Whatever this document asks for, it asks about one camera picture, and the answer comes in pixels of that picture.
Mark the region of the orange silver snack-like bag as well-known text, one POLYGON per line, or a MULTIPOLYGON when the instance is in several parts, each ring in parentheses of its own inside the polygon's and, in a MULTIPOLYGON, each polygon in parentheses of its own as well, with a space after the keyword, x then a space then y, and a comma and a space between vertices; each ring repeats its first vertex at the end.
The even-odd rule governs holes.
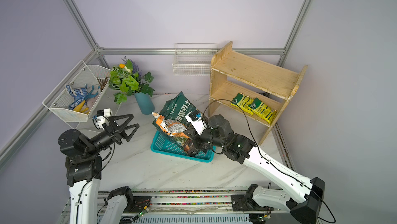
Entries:
POLYGON ((166 119, 164 116, 156 112, 153 112, 152 115, 155 118, 155 126, 160 128, 168 136, 189 139, 189 137, 184 133, 184 131, 187 130, 184 124, 171 119, 166 119))

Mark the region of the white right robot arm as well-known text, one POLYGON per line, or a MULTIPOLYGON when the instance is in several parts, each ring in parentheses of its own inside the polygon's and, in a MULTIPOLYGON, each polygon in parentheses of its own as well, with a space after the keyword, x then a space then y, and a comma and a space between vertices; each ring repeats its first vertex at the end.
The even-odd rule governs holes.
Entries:
POLYGON ((206 119, 192 111, 185 118, 190 126, 184 133, 194 142, 220 147, 230 160, 256 170, 280 187, 273 190, 252 185, 246 192, 246 201, 288 211, 301 224, 317 222, 325 191, 323 180, 310 179, 274 160, 253 140, 235 133, 220 114, 206 119))

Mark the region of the yellow green fertilizer packet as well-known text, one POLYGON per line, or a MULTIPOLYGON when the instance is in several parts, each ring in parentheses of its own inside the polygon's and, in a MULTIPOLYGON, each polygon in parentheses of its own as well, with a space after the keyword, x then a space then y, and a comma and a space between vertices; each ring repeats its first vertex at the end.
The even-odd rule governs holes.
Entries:
POLYGON ((254 102, 253 98, 250 98, 247 95, 242 93, 238 93, 233 100, 231 101, 231 105, 235 107, 241 108, 244 112, 253 115, 253 110, 250 108, 250 105, 254 102))
POLYGON ((255 98, 248 108, 261 119, 271 124, 276 116, 276 111, 262 102, 260 99, 255 98))

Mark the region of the dark green soil bag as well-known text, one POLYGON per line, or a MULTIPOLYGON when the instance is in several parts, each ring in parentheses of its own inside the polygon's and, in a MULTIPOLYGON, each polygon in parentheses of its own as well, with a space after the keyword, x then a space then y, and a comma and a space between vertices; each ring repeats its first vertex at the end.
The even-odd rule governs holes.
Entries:
MULTIPOLYGON (((196 107, 187 99, 187 97, 184 95, 183 92, 180 92, 177 94, 176 97, 174 97, 171 100, 168 100, 161 111, 159 112, 160 115, 164 116, 166 119, 171 119, 177 122, 180 122, 188 127, 190 126, 190 123, 185 119, 185 116, 191 112, 196 110, 196 107)), ((165 134, 160 128, 156 127, 157 130, 165 134)), ((168 139, 179 146, 181 149, 183 149, 186 152, 186 141, 187 139, 182 139, 178 137, 170 137, 168 136, 168 139)))

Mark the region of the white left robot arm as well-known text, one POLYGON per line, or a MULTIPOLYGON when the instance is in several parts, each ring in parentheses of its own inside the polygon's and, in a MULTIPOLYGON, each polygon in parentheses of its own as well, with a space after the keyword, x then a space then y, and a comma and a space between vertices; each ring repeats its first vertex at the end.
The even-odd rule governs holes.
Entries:
POLYGON ((66 157, 67 185, 70 193, 71 224, 132 224, 149 212, 151 196, 135 197, 124 186, 110 191, 105 199, 105 213, 99 217, 99 186, 105 166, 100 152, 110 149, 110 160, 116 144, 130 141, 139 125, 131 124, 134 116, 103 116, 98 126, 103 132, 88 138, 76 129, 61 134, 58 139, 60 151, 66 157))

